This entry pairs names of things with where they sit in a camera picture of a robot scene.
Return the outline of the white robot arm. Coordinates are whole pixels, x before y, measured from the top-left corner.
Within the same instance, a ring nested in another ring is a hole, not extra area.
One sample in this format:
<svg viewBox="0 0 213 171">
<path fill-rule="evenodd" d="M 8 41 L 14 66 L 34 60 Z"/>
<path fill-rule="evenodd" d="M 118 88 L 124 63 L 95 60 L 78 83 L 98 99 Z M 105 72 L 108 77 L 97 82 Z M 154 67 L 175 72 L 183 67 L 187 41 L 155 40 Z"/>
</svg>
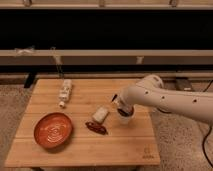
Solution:
<svg viewBox="0 0 213 171">
<path fill-rule="evenodd" d="M 116 105 L 123 117 L 132 116 L 134 106 L 142 105 L 213 125 L 213 93 L 168 90 L 157 75 L 148 75 L 122 89 Z"/>
</svg>

